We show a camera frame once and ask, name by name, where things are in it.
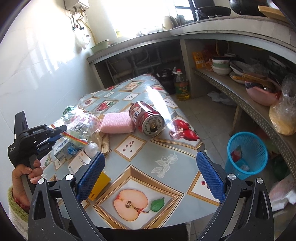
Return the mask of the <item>pink plastic basin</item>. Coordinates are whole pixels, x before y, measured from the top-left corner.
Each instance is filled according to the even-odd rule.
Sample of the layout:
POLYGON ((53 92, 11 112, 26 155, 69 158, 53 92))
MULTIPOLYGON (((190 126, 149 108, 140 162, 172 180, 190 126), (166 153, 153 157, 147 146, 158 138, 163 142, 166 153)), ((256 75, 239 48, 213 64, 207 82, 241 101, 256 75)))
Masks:
POLYGON ((245 81, 245 89, 247 94, 258 104, 263 106, 271 106, 276 103, 280 96, 280 90, 269 89, 259 83, 245 81))

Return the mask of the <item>brown paper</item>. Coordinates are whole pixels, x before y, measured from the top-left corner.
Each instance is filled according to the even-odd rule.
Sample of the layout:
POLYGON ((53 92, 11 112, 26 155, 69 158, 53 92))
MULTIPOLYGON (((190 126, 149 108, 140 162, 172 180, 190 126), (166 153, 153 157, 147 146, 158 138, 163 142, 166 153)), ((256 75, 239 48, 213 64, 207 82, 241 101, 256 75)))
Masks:
POLYGON ((91 136, 92 142, 98 145, 100 152, 108 154, 109 149, 109 135, 103 132, 94 132, 91 136))

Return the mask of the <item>wall water heater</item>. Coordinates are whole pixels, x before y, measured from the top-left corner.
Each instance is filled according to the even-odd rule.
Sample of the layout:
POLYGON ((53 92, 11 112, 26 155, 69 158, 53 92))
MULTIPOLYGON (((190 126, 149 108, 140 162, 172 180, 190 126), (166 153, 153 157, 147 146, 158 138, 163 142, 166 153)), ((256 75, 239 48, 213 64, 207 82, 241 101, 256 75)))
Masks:
POLYGON ((75 11, 75 9, 84 8, 89 9, 88 0, 64 0, 65 9, 68 11, 75 11))

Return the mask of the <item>red drink can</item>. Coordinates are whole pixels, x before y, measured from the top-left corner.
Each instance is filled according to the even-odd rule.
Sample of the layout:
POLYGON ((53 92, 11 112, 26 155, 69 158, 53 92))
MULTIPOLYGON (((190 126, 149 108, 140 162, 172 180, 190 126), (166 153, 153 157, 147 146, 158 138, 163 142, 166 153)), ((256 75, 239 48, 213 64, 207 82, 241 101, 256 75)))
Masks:
POLYGON ((138 101, 130 107, 129 116, 135 127, 147 137, 157 136, 165 125, 161 114, 143 101, 138 101))

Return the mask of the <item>stack of white bowls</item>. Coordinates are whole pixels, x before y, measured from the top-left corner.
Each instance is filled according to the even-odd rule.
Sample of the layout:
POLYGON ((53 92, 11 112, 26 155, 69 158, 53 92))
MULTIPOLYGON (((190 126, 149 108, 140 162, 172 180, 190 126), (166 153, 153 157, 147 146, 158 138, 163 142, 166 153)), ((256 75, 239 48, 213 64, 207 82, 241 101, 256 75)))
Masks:
POLYGON ((213 56, 212 65, 213 71, 221 76, 228 75, 232 69, 230 67, 230 57, 227 56, 213 56))

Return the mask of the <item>white sack on floor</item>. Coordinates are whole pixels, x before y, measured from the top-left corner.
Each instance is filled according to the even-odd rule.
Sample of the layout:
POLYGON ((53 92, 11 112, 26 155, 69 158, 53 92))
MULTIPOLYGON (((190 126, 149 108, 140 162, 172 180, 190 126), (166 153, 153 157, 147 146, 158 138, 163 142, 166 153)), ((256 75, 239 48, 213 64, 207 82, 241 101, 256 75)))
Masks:
POLYGON ((295 180, 291 174, 276 183, 269 192, 273 212, 282 210, 290 203, 295 204, 295 180))

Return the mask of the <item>green basin on counter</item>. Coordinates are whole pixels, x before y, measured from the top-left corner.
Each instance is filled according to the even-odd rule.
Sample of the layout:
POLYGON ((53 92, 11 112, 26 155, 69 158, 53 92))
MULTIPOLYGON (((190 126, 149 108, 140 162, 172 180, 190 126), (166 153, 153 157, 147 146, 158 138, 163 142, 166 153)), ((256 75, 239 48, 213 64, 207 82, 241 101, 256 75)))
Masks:
POLYGON ((100 43, 96 44, 95 46, 93 46, 90 51, 92 52, 92 54, 98 53, 104 49, 107 49, 109 47, 109 40, 104 40, 101 41, 100 43))

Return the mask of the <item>orange snack packet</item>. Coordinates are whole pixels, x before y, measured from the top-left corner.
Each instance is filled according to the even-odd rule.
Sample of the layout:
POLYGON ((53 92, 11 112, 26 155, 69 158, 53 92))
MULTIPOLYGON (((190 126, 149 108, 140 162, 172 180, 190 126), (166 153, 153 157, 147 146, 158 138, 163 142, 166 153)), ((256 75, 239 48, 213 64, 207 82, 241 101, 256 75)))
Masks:
POLYGON ((197 69, 202 69, 206 67, 206 62, 208 61, 207 52, 192 52, 193 60, 195 63, 195 67, 197 69))

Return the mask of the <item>fruit pattern tablecloth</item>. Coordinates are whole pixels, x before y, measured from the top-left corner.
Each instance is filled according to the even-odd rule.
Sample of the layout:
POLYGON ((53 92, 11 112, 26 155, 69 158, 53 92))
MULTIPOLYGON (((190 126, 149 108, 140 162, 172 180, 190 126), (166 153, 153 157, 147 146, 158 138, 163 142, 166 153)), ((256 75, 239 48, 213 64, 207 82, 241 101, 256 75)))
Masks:
POLYGON ((77 107, 104 118, 128 111, 142 101, 165 120, 155 137, 145 132, 109 136, 104 173, 111 179, 104 190, 83 206, 96 226, 143 230, 178 225, 216 211, 215 199, 197 168, 204 151, 200 135, 158 80, 144 74, 82 97, 77 107))

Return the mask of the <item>blue plastic trash basket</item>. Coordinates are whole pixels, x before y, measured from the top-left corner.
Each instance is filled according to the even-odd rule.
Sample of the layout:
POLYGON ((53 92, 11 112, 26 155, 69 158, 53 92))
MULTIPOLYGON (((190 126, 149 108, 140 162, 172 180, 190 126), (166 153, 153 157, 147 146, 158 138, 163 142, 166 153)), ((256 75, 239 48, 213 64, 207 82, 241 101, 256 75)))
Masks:
POLYGON ((266 167, 267 160, 268 151, 261 138, 251 132, 238 132, 230 138, 227 144, 225 171, 244 180, 260 173, 266 167), (243 159, 246 161, 249 171, 241 170, 231 159, 231 152, 239 145, 241 145, 243 159))

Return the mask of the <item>perforated metal shelf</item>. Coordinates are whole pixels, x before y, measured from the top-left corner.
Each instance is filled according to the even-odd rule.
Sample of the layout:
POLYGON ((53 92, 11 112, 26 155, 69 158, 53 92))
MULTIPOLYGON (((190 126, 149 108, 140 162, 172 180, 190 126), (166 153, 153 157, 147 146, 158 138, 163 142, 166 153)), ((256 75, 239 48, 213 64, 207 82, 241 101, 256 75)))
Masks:
POLYGON ((229 76, 221 76, 207 70, 193 69, 193 72, 225 93, 236 102, 268 135, 284 158, 290 172, 295 175, 295 134, 284 136, 278 133, 269 118, 269 108, 255 102, 242 84, 229 76))

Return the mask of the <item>white kettle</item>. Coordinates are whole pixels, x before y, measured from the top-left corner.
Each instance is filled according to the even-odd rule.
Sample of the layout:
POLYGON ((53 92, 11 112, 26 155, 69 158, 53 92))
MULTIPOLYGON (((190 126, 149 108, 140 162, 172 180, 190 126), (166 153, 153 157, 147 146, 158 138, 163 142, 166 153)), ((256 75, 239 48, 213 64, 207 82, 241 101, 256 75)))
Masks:
POLYGON ((164 17, 162 27, 163 27, 164 31, 171 30, 171 29, 174 28, 170 16, 165 16, 164 17))

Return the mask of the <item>white rag on floor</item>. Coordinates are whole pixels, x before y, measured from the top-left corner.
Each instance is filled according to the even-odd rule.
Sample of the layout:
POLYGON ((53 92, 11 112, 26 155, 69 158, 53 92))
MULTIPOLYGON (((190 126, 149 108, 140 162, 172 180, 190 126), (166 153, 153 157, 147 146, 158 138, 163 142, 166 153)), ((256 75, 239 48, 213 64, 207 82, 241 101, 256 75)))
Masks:
POLYGON ((209 92, 207 94, 207 96, 210 97, 210 99, 213 102, 222 103, 222 104, 225 104, 225 105, 228 105, 228 106, 236 106, 237 105, 232 99, 230 99, 223 92, 218 93, 218 92, 212 91, 212 92, 209 92))

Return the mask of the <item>pink sponge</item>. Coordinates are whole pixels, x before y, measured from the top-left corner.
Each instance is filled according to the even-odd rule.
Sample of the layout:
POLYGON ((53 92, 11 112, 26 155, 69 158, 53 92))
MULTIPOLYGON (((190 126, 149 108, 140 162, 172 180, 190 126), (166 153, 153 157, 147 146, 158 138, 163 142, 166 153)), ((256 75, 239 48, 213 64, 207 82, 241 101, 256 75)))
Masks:
POLYGON ((107 113, 100 126, 100 131, 108 134, 133 133, 135 125, 129 112, 107 113))

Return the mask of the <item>bag of yellow grain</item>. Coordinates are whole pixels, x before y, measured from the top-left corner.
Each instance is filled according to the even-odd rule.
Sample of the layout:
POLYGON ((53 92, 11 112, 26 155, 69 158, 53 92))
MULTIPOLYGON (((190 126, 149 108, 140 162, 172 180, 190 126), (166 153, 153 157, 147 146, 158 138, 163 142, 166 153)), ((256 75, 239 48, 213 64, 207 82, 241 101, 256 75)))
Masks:
POLYGON ((288 74, 281 85, 281 95, 269 109, 269 118, 275 130, 284 135, 295 133, 295 74, 288 74))

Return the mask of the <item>blue wrapper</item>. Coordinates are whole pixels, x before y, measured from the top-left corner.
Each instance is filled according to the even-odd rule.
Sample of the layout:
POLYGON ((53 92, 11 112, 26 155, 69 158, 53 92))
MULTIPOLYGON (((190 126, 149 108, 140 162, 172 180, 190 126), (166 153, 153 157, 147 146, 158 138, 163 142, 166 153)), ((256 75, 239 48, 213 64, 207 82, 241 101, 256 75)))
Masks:
POLYGON ((74 144, 69 144, 69 146, 67 147, 68 154, 71 155, 71 156, 77 155, 79 150, 80 149, 74 144))

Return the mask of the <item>concrete kitchen counter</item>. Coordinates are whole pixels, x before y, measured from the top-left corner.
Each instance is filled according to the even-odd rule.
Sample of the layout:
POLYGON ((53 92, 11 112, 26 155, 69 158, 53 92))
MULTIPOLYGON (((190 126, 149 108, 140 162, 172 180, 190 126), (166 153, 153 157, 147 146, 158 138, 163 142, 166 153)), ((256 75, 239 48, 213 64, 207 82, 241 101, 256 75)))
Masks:
POLYGON ((295 63, 295 31, 289 24, 259 16, 212 18, 168 31, 139 36, 93 54, 87 61, 96 64, 138 47, 180 39, 224 40, 246 44, 295 63))

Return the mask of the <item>black wok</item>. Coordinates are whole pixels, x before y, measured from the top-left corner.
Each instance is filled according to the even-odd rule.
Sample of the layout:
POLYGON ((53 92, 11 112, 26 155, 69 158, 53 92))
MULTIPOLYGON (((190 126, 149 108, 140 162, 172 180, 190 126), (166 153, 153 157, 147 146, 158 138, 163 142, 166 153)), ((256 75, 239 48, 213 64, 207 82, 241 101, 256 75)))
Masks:
POLYGON ((200 8, 191 8, 188 6, 175 6, 176 9, 187 9, 190 10, 193 14, 193 17, 196 17, 196 14, 199 14, 205 18, 208 16, 230 16, 231 15, 231 9, 224 7, 224 6, 204 6, 200 8))

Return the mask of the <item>small white blue box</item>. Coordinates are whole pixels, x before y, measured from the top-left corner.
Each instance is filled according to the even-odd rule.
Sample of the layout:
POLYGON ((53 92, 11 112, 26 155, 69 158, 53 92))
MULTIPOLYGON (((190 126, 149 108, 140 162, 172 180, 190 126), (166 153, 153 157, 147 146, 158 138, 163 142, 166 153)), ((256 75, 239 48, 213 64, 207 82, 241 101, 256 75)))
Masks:
POLYGON ((68 148, 70 147, 70 141, 67 139, 63 139, 58 141, 54 146, 53 152, 54 156, 58 160, 62 160, 70 156, 68 148))

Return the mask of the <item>wooden cutting board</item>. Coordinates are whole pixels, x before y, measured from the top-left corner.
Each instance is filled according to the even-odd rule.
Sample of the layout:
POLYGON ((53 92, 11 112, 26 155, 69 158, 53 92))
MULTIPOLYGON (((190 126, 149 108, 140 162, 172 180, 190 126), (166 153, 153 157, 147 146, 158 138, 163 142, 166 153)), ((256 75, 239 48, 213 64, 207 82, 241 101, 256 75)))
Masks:
POLYGON ((269 6, 258 6, 258 10, 268 18, 288 23, 288 20, 279 9, 274 9, 269 6))

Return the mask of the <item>cooking oil bottle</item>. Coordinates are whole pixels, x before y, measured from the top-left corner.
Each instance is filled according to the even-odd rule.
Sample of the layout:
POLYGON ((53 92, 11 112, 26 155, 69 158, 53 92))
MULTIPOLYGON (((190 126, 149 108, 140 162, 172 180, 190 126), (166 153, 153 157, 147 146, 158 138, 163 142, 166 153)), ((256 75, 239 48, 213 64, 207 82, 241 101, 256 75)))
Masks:
POLYGON ((174 74, 174 86, 176 97, 179 101, 186 101, 190 99, 189 93, 189 82, 186 77, 182 73, 181 69, 177 69, 176 67, 173 69, 174 74))

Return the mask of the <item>stack of plates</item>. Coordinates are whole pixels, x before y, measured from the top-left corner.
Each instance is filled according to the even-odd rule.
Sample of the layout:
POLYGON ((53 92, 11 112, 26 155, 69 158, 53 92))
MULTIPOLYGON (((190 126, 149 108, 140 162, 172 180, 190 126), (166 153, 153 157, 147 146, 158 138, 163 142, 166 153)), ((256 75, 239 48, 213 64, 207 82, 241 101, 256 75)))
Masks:
POLYGON ((242 77, 242 75, 245 73, 245 71, 248 70, 249 67, 250 66, 248 64, 243 63, 241 61, 230 61, 230 68, 235 73, 235 75, 239 77, 242 77))

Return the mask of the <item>red snack bag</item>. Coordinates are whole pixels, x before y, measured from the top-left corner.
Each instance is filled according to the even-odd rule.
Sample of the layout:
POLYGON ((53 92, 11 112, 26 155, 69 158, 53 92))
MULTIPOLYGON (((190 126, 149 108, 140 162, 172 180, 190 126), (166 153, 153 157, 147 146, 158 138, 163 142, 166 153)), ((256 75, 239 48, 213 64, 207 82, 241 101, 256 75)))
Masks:
POLYGON ((241 145, 237 146, 235 150, 231 152, 231 159, 238 168, 243 171, 249 171, 249 167, 243 159, 241 145))

